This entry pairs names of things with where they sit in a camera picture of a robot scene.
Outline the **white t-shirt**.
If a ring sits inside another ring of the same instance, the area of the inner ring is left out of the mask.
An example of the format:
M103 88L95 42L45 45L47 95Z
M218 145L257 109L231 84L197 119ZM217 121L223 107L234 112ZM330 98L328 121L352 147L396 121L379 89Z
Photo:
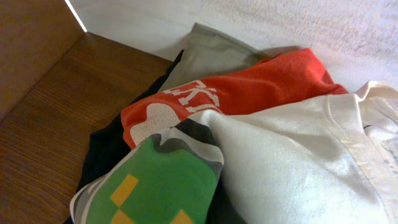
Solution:
M396 223L397 91L368 82L226 115L151 103L132 151L70 202L73 223Z

